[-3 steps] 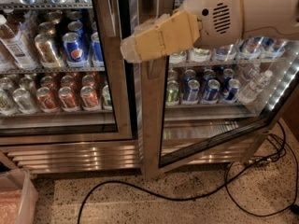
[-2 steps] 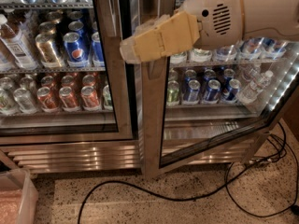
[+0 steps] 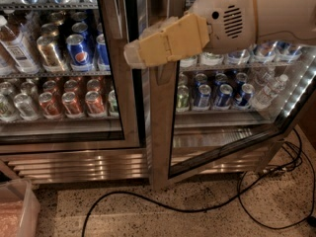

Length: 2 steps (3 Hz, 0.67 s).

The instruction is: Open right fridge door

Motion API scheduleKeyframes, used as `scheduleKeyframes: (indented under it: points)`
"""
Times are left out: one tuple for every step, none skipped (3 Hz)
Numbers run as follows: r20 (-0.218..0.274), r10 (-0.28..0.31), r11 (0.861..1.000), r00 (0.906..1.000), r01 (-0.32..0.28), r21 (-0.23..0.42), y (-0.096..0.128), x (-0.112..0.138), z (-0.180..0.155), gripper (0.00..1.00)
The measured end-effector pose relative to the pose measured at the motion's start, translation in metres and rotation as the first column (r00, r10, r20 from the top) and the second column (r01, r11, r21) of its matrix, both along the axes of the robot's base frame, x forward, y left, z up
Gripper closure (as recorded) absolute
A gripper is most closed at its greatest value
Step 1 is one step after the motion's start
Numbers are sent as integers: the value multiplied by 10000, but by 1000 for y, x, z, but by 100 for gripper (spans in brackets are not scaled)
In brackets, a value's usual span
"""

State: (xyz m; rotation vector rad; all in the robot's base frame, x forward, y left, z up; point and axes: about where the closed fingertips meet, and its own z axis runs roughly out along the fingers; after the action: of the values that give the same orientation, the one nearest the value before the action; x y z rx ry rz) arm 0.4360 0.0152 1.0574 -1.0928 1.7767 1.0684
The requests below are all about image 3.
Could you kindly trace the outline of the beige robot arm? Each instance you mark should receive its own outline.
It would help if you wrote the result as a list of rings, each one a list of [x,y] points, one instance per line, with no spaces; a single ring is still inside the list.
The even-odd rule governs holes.
[[[200,54],[225,54],[253,44],[316,44],[316,0],[196,0],[124,47],[132,68],[155,67]]]

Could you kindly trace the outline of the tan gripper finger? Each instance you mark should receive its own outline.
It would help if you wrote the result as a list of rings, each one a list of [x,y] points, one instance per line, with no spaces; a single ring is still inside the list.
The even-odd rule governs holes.
[[[155,24],[153,24],[152,26],[146,28],[142,34],[139,36],[139,38],[141,40],[155,34],[155,33],[158,33],[160,31],[162,31],[164,28],[166,28],[167,26],[171,25],[171,24],[174,24],[175,22],[177,22],[179,20],[178,17],[170,17],[170,18],[167,18],[163,21],[159,21]]]
[[[206,18],[189,13],[158,33],[128,43],[123,54],[131,68],[155,67],[200,54],[208,43]]]

